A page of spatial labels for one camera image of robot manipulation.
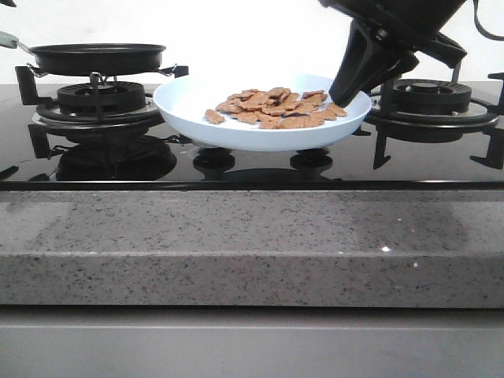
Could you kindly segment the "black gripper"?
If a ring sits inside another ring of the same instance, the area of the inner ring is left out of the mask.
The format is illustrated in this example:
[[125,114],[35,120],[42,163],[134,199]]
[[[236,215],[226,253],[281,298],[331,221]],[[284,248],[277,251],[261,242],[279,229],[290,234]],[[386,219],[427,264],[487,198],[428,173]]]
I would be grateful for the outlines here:
[[[418,59],[412,51],[419,50],[450,68],[466,55],[458,43],[440,32],[460,9],[462,1],[321,1],[320,4],[355,19],[350,24],[342,63],[328,91],[338,106],[346,107],[359,92],[369,92],[413,70]],[[379,30],[385,31],[393,42],[388,38],[379,40],[376,35]]]

